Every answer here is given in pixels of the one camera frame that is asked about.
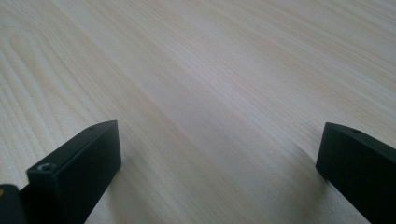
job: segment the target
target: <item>wooden table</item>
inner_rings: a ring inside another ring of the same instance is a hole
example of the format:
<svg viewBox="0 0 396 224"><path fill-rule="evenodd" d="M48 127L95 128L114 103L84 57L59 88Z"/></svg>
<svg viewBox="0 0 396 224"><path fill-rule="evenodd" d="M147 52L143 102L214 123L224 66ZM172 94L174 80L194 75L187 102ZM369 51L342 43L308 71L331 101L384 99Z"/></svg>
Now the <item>wooden table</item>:
<svg viewBox="0 0 396 224"><path fill-rule="evenodd" d="M396 146L392 0L4 0L0 183L117 119L87 223L367 223L315 169L326 121Z"/></svg>

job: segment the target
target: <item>black plastic part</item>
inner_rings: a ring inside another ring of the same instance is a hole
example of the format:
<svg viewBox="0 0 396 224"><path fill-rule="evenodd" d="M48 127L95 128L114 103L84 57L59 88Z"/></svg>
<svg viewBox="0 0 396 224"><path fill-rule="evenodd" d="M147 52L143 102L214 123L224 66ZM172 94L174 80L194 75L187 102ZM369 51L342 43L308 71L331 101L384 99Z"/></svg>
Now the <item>black plastic part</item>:
<svg viewBox="0 0 396 224"><path fill-rule="evenodd" d="M26 224L20 192L14 185L0 185L0 223Z"/></svg>
<svg viewBox="0 0 396 224"><path fill-rule="evenodd" d="M371 223L396 223L396 149L326 123L317 169Z"/></svg>
<svg viewBox="0 0 396 224"><path fill-rule="evenodd" d="M84 223L120 166L117 121L99 123L27 170L30 184L8 203L22 205L29 224Z"/></svg>

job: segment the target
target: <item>wood grain surface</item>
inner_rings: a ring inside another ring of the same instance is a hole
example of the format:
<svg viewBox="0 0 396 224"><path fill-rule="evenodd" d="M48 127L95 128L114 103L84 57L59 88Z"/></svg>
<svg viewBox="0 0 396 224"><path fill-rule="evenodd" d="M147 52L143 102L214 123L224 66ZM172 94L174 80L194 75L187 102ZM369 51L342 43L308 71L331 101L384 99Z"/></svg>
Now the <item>wood grain surface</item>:
<svg viewBox="0 0 396 224"><path fill-rule="evenodd" d="M368 223L326 121L396 147L393 0L2 0L0 183L117 119L87 223Z"/></svg>

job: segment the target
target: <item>screw hole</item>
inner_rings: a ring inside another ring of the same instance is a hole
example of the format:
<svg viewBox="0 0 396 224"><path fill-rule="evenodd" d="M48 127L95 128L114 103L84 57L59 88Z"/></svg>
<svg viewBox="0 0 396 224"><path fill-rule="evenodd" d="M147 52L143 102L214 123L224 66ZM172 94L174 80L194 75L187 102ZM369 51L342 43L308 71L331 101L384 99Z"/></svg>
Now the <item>screw hole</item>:
<svg viewBox="0 0 396 224"><path fill-rule="evenodd" d="M37 167L37 170L39 170L39 171L50 171L50 170L52 170L54 167L55 167L54 164L51 164L51 163L44 163L44 164L39 165L39 166Z"/></svg>

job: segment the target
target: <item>light wood tabletop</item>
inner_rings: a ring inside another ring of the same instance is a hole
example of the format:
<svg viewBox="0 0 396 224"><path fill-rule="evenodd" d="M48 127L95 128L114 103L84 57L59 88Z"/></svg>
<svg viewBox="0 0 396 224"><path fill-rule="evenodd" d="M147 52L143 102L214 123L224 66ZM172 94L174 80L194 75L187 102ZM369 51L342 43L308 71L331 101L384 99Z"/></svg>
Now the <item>light wood tabletop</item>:
<svg viewBox="0 0 396 224"><path fill-rule="evenodd" d="M394 0L3 0L0 183L98 122L87 223L368 223L317 172L326 121L396 147Z"/></svg>

